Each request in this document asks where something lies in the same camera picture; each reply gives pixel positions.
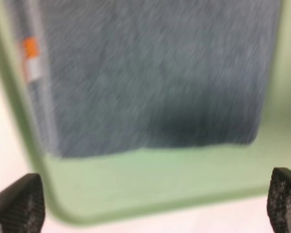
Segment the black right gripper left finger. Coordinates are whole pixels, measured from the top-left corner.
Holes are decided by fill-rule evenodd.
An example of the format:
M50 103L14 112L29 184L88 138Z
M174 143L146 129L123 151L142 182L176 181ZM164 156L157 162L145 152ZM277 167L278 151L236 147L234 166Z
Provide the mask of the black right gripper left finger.
M0 192L0 233L40 233L44 221L39 174L28 173Z

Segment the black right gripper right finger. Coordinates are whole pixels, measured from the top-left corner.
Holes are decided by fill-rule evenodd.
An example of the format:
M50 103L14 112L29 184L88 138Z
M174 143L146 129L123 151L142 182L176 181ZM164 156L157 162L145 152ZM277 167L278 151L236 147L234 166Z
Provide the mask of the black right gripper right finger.
M291 233L291 170L275 167L272 171L267 215L275 233Z

